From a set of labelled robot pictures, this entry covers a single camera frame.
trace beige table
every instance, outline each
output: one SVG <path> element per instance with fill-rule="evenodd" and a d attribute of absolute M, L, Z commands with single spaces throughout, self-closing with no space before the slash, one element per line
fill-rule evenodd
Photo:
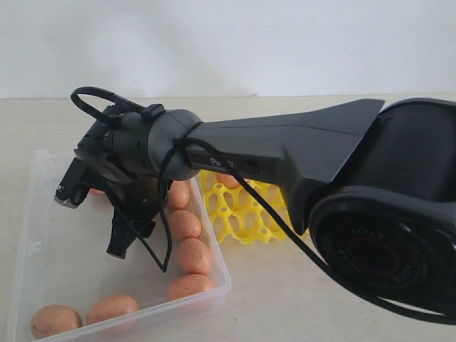
<path fill-rule="evenodd" d="M 411 96 L 376 96 L 388 102 Z M 454 95 L 431 95 L 456 100 Z M 360 97 L 161 101 L 203 120 L 296 113 Z M 69 100 L 0 100 L 0 341 L 6 330 L 16 249 L 33 150 L 71 151 L 92 120 Z M 204 318 L 169 321 L 149 341 L 454 341 L 456 328 L 398 317 L 329 281 L 289 241 L 222 245 L 233 288 L 225 307 Z"/>

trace yellow plastic egg holder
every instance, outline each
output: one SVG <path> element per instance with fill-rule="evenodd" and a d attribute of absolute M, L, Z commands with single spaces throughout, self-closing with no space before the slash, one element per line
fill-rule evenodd
<path fill-rule="evenodd" d="M 272 239 L 281 241 L 286 237 L 274 219 L 242 187 L 229 189 L 217 181 L 214 172 L 199 172 L 204 205 L 219 244 L 231 235 L 241 244 L 261 241 L 265 244 Z M 291 226 L 288 212 L 276 185 L 247 180 L 282 219 Z"/>

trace egg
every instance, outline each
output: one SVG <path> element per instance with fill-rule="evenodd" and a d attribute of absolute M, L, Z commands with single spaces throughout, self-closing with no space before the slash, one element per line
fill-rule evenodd
<path fill-rule="evenodd" d="M 30 329 L 37 339 L 65 333 L 83 326 L 79 313 L 70 306 L 52 304 L 39 309 L 32 317 Z"/>
<path fill-rule="evenodd" d="M 194 237 L 198 239 L 202 233 L 200 219 L 192 212 L 187 210 L 176 210 L 167 215 L 171 235 L 177 240 L 182 241 Z"/>
<path fill-rule="evenodd" d="M 94 324 L 106 321 L 111 318 L 123 316 L 140 310 L 136 299 L 125 294 L 115 294 L 107 296 L 95 303 L 87 314 L 87 324 Z M 108 335 L 119 334 L 129 331 L 135 325 L 135 321 L 130 321 L 113 328 L 109 328 L 103 333 Z"/>
<path fill-rule="evenodd" d="M 217 181 L 222 183 L 228 189 L 234 189 L 239 186 L 239 182 L 231 175 L 224 175 L 222 173 L 216 173 L 215 177 Z"/>
<path fill-rule="evenodd" d="M 190 201 L 190 186 L 186 182 L 174 181 L 168 192 L 167 206 L 172 210 L 185 209 Z"/>
<path fill-rule="evenodd" d="M 215 285 L 207 276 L 203 276 L 202 274 L 187 274 L 170 284 L 166 298 L 168 301 L 175 301 L 212 289 L 215 289 Z"/>
<path fill-rule="evenodd" d="M 93 189 L 93 188 L 91 188 L 91 189 L 89 190 L 89 193 L 90 193 L 91 195 L 93 195 L 93 196 L 101 196 L 101 195 L 104 195 L 104 194 L 105 194 L 104 191 L 97 190 L 97 189 Z"/>
<path fill-rule="evenodd" d="M 212 268 L 212 254 L 199 239 L 190 237 L 179 243 L 177 258 L 181 269 L 187 273 L 207 275 Z"/>

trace clear plastic container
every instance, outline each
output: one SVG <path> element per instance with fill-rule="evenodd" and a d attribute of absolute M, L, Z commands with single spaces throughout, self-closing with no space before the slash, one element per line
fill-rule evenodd
<path fill-rule="evenodd" d="M 177 265 L 176 243 L 167 273 L 160 271 L 139 241 L 129 248 L 125 260 L 109 256 L 105 250 L 113 209 L 104 196 L 88 195 L 78 209 L 62 207 L 53 201 L 56 187 L 72 158 L 72 153 L 52 155 L 47 150 L 33 154 L 7 342 L 35 341 L 30 319 L 48 304 L 73 307 L 84 323 L 90 307 L 111 294 L 133 296 L 141 310 L 91 326 L 84 324 L 83 328 L 41 342 L 151 341 L 153 326 L 161 319 L 179 319 L 223 303 L 231 290 L 231 279 L 204 208 L 197 177 L 189 181 L 192 196 L 187 209 L 202 221 L 202 239 L 214 257 L 209 277 L 216 288 L 167 302 L 165 295 L 170 282 L 184 275 Z M 161 222 L 147 241 L 163 260 L 166 237 Z M 135 326 L 127 333 L 119 336 L 103 333 L 131 321 L 135 321 Z"/>

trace white wall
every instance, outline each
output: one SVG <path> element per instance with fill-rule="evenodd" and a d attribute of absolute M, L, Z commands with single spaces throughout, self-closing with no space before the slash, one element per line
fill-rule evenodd
<path fill-rule="evenodd" d="M 456 92 L 453 0 L 0 0 L 0 97 Z"/>

